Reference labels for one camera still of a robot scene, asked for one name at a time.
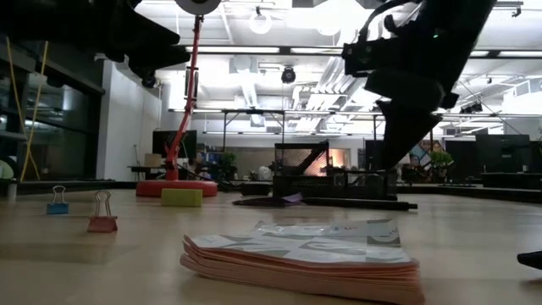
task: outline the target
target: wooden floor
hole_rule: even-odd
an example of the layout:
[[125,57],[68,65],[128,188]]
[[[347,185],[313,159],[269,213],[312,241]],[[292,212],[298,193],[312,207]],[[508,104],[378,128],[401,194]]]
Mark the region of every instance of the wooden floor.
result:
[[542,304],[542,271],[516,262],[542,249],[542,206],[444,196],[402,196],[417,212],[240,208],[221,194],[203,208],[161,208],[113,191],[116,234],[87,234],[93,193],[68,193],[72,214],[45,216],[49,196],[0,202],[0,303],[6,305],[346,305],[360,302],[206,280],[179,264],[182,236],[236,233],[268,222],[395,217],[420,261],[427,304]]

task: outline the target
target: red binder clip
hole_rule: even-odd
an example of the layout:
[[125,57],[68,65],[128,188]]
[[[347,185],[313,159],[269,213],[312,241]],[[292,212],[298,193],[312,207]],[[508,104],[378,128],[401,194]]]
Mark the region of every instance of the red binder clip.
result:
[[[100,193],[106,195],[105,198],[105,211],[106,216],[100,216],[100,205],[102,205],[102,199]],[[111,193],[108,191],[97,191],[96,198],[96,212],[91,216],[91,221],[88,224],[87,232],[92,233],[111,233],[115,232],[117,228],[117,216],[111,215],[111,207],[109,206],[109,198]]]

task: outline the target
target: yellow cable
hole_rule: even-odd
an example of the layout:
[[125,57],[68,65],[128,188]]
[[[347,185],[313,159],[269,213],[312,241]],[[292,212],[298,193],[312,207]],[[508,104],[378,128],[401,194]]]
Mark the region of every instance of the yellow cable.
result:
[[[25,133],[25,120],[23,119],[23,113],[20,107],[20,101],[19,101],[19,92],[17,91],[17,81],[15,80],[15,70],[14,70],[14,61],[11,56],[11,43],[9,42],[9,37],[6,37],[6,43],[8,46],[8,61],[9,61],[9,72],[11,73],[11,82],[14,85],[14,95],[15,95],[15,103],[17,104],[17,113],[19,114],[19,122],[20,122],[20,128],[23,132],[23,135],[25,136],[25,139],[28,140]],[[39,180],[40,179],[40,171],[37,169],[36,162],[34,161],[34,158],[32,157],[32,154],[30,155],[30,160],[32,162],[32,165],[34,166],[34,170],[36,172],[36,177]]]
[[[45,50],[43,51],[43,58],[41,59],[41,76],[44,76],[45,74],[45,63],[47,61],[47,50],[49,48],[49,42],[45,42]],[[32,115],[32,127],[30,128],[30,136],[28,138],[28,149],[26,149],[26,157],[25,157],[25,164],[23,165],[23,174],[20,176],[20,181],[23,182],[25,180],[25,174],[26,174],[26,166],[28,165],[28,159],[30,157],[30,145],[32,144],[32,139],[34,138],[34,125],[36,122],[36,116],[37,116],[37,105],[40,102],[40,96],[41,96],[41,85],[42,82],[40,82],[40,85],[37,87],[37,96],[36,96],[36,103],[34,104],[34,114]]]

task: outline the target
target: binder clip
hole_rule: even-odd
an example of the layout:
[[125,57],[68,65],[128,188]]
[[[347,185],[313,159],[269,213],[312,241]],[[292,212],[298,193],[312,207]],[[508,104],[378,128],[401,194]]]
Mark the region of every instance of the binder clip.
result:
[[[60,197],[62,202],[57,202],[57,190],[60,189]],[[60,215],[67,214],[69,212],[68,203],[64,200],[64,191],[66,188],[63,186],[53,187],[53,202],[47,204],[47,215]]]
[[[105,212],[106,216],[100,216],[100,206],[102,205],[102,199],[100,194],[103,193],[106,195],[105,198]],[[111,198],[111,193],[108,191],[97,191],[96,195],[96,211],[94,215],[91,216],[91,221],[88,224],[88,229],[86,230],[89,233],[112,233],[115,232],[117,228],[117,216],[111,215],[111,207],[109,206],[109,198]]]

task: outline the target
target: yellow sponge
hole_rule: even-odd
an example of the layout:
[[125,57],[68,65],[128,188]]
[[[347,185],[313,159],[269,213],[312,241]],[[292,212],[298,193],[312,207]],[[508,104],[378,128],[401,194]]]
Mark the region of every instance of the yellow sponge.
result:
[[202,190],[162,189],[162,205],[166,207],[201,207]]

